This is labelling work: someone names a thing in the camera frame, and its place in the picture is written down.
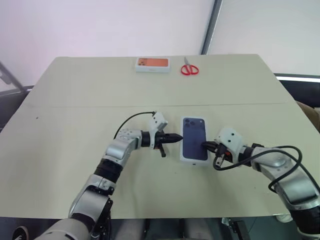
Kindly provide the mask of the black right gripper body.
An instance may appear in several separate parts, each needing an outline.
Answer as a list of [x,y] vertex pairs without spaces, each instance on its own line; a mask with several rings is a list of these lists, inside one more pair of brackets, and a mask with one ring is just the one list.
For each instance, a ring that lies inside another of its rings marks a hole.
[[220,143],[215,152],[215,166],[221,167],[224,161],[231,162],[231,153],[225,145]]

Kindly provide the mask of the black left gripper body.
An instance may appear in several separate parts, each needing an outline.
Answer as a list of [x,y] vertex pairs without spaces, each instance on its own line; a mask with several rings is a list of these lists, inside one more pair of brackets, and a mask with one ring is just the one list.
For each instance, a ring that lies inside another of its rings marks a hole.
[[154,147],[153,149],[154,150],[159,150],[160,152],[160,155],[162,158],[165,158],[167,155],[166,155],[166,152],[164,150],[164,147],[163,147],[163,144],[164,144],[164,140],[165,140],[165,133],[164,132],[157,132],[155,134],[155,137],[154,137]]

